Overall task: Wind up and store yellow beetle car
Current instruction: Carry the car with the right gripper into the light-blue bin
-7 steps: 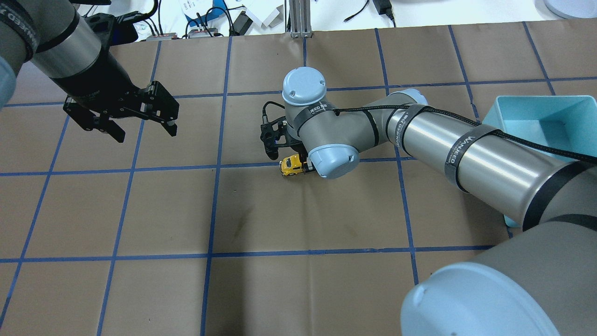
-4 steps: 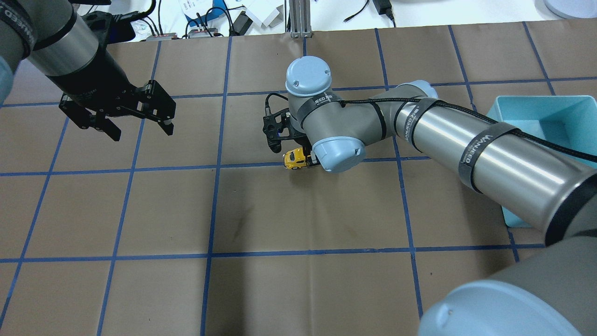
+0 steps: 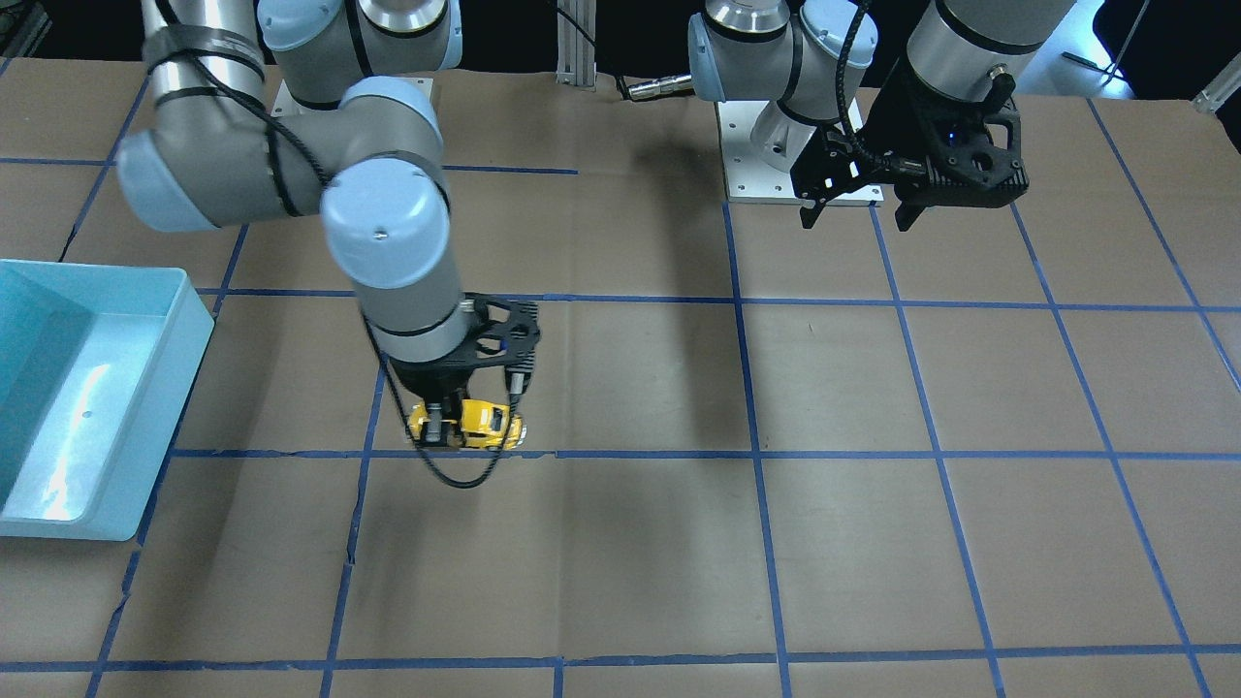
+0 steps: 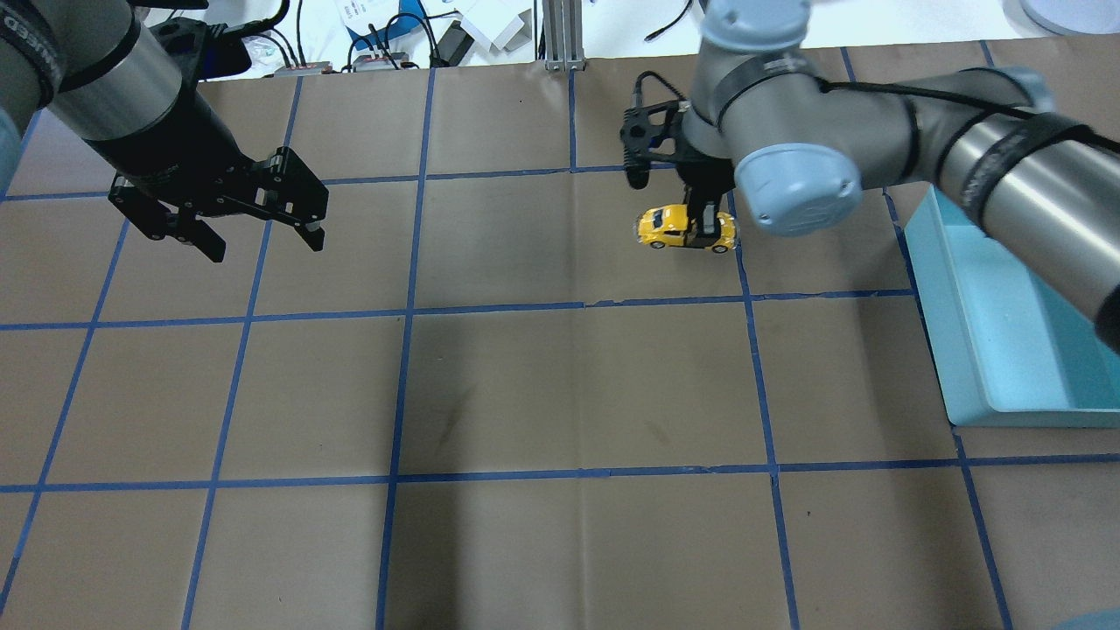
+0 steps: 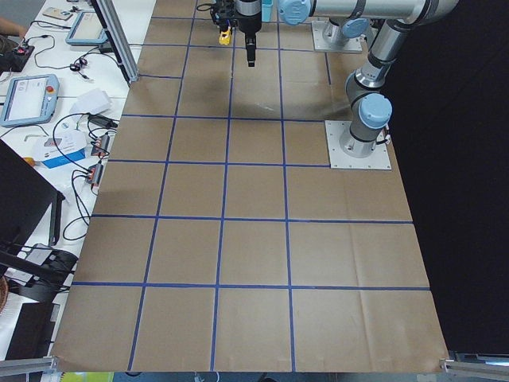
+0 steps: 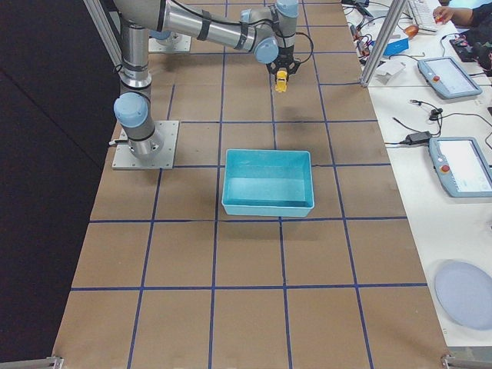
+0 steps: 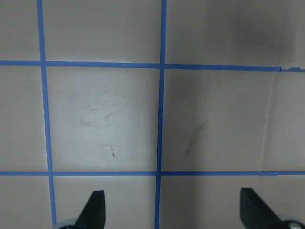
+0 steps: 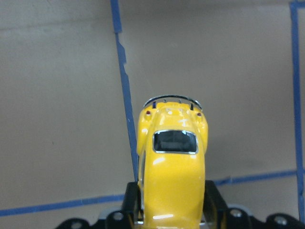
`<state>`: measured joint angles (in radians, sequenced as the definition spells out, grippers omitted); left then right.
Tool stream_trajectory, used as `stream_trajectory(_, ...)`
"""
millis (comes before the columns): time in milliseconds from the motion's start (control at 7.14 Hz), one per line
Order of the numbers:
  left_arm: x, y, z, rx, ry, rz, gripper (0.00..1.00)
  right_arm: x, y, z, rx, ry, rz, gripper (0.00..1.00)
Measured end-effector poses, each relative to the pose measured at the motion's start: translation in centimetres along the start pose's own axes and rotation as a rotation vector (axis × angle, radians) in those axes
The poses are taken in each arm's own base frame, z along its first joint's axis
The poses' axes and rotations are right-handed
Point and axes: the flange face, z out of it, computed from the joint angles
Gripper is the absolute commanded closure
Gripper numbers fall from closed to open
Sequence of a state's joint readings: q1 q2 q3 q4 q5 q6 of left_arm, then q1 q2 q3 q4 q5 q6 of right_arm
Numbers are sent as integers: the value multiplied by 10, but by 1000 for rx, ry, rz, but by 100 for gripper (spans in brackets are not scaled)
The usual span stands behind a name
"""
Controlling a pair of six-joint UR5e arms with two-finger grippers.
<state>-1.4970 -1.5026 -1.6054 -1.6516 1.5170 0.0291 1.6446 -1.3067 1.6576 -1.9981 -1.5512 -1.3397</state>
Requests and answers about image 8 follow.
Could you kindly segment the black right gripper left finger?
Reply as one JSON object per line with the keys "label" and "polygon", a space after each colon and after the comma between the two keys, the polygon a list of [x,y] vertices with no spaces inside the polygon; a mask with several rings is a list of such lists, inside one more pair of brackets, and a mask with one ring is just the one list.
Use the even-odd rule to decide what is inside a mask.
{"label": "black right gripper left finger", "polygon": [[103,210],[96,229],[134,229],[141,211],[141,195],[137,182],[129,182],[121,206]]}

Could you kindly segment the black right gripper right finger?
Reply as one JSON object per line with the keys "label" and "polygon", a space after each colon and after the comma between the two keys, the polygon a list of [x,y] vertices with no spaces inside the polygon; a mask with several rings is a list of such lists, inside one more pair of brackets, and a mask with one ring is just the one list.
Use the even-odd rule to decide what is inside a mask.
{"label": "black right gripper right finger", "polygon": [[215,183],[205,182],[203,215],[211,229],[252,229],[250,216],[239,206],[229,206]]}

